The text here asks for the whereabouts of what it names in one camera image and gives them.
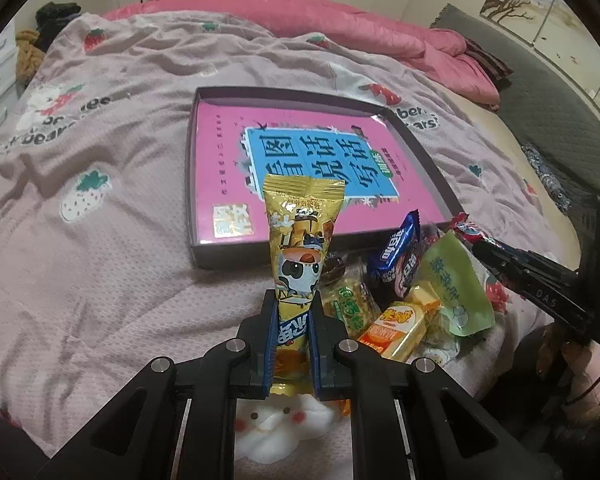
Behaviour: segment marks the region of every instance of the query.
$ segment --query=snack package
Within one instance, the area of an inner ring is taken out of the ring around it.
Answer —
[[[363,280],[364,267],[362,258],[356,256],[339,280],[320,284],[324,313],[341,320],[352,339],[357,339],[380,316],[380,308]]]
[[[428,357],[438,366],[444,367],[454,359],[460,353],[459,337],[446,332],[445,326],[448,326],[448,320],[438,311],[429,323],[427,335],[413,351],[408,362]]]
[[[406,362],[424,338],[427,324],[440,306],[429,283],[413,289],[409,294],[411,303],[394,301],[358,340],[384,358]]]
[[[471,259],[452,231],[422,256],[416,282],[430,282],[442,302],[448,332],[467,336],[495,324],[491,302],[474,273]]]
[[[262,190],[279,317],[274,377],[279,380],[308,377],[307,315],[344,200],[344,187],[342,180],[265,176]],[[284,388],[273,390],[289,393]]]
[[[507,292],[507,289],[493,274],[486,269],[486,267],[484,267],[483,264],[480,263],[480,261],[471,252],[472,245],[478,240],[484,240],[496,245],[499,245],[499,243],[497,243],[493,238],[487,236],[476,224],[467,222],[467,216],[468,215],[464,213],[455,217],[451,222],[450,228],[466,248],[466,252],[471,260],[476,278],[478,278],[478,281],[482,285],[487,298],[489,298],[489,301],[491,301],[491,306],[493,307],[494,311],[506,314],[507,303],[510,301],[510,296]]]
[[[419,261],[420,218],[416,210],[407,214],[387,245],[371,254],[366,264],[369,289],[380,308],[405,297]]]
[[[460,213],[452,219],[449,226],[449,229],[452,230],[456,236],[458,236],[458,238],[460,238],[465,247],[471,250],[471,246],[479,240],[484,240],[490,244],[500,246],[496,240],[490,236],[487,236],[487,234],[480,229],[480,227],[472,222],[468,222],[468,216],[469,215],[467,213]]]
[[[420,254],[424,254],[444,233],[435,224],[420,226]]]
[[[343,251],[330,251],[324,259],[322,266],[322,275],[320,276],[321,285],[330,285],[343,277],[347,270],[349,254]]]

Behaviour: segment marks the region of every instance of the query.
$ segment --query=blue oreo wrapper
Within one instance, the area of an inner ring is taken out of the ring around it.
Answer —
[[[371,254],[366,263],[369,289],[382,310],[409,293],[419,263],[420,217],[415,210],[407,214],[385,247]]]

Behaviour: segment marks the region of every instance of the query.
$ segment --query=pink bed sheet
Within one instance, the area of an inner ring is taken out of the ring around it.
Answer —
[[[464,54],[466,42],[461,34],[397,22],[329,0],[148,0],[112,10],[104,17],[119,20],[164,10],[228,12],[279,38],[321,32],[346,48],[391,56],[476,103],[500,102],[484,70]]]

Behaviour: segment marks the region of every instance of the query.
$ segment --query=open box lid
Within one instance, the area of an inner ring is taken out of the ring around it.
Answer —
[[[391,110],[314,92],[199,88],[186,168],[192,257],[209,269],[268,262],[267,173],[346,182],[332,250],[382,244],[413,209],[422,223],[436,224],[462,211],[435,163]]]

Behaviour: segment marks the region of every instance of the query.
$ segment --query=wardrobe door handle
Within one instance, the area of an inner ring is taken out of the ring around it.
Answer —
[[[5,36],[4,38],[2,38],[2,41],[0,42],[0,50],[2,50],[6,44],[7,44],[7,37]]]
[[[4,111],[0,114],[0,126],[2,126],[4,121],[7,119],[7,115],[9,115],[9,111],[7,110],[7,108],[5,108]]]

